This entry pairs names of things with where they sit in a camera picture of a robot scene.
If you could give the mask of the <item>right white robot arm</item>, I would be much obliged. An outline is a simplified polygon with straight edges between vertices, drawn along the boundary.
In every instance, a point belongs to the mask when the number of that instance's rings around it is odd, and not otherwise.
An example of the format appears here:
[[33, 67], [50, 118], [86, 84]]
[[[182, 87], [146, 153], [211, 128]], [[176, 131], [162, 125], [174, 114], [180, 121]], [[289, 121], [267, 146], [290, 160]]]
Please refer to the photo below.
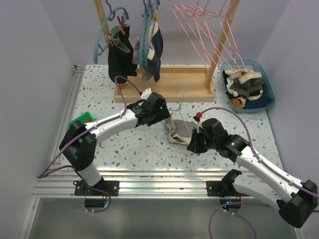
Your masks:
[[249, 195], [278, 210], [289, 225], [300, 229], [319, 205], [318, 186], [312, 180], [296, 178], [265, 157], [237, 134], [229, 134], [215, 118], [194, 117], [198, 123], [192, 131], [187, 150], [202, 154], [215, 150], [223, 158], [244, 167], [258, 177], [248, 179], [231, 170], [222, 179], [222, 192]]

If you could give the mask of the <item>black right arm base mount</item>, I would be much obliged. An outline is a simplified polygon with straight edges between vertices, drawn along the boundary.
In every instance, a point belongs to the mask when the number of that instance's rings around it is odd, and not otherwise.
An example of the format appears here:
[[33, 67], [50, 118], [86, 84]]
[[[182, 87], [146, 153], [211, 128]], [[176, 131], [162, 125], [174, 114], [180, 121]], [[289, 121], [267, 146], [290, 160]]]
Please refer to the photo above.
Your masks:
[[208, 197], [236, 197], [238, 192], [231, 183], [222, 181], [206, 181], [206, 191]]

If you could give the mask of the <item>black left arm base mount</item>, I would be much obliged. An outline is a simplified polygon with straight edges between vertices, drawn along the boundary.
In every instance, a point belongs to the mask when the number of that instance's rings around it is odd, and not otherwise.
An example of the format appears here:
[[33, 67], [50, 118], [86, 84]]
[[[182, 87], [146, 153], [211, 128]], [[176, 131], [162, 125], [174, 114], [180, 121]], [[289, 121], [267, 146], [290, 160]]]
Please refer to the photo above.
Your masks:
[[95, 186], [87, 186], [82, 180], [73, 182], [75, 196], [118, 196], [120, 182], [100, 180]]

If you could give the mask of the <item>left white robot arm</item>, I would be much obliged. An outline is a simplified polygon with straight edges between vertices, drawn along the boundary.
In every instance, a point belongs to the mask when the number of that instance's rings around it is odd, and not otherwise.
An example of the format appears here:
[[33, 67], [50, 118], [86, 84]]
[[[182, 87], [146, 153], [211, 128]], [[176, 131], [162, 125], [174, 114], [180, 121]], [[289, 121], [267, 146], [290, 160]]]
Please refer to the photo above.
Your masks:
[[125, 104], [115, 115], [90, 123], [74, 122], [66, 132], [60, 153], [86, 182], [86, 190], [96, 196], [104, 189], [103, 177], [93, 163], [97, 144], [122, 131], [142, 125], [151, 126], [170, 117], [166, 99], [150, 88], [140, 100]]

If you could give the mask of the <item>grey beige underwear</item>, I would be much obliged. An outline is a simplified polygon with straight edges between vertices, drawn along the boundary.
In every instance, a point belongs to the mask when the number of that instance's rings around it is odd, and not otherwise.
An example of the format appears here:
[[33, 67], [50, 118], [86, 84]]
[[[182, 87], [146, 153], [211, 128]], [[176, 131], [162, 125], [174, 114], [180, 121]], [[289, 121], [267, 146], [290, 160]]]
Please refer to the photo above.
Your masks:
[[192, 137], [192, 130], [197, 128], [193, 121], [168, 118], [164, 125], [170, 143], [189, 145]]

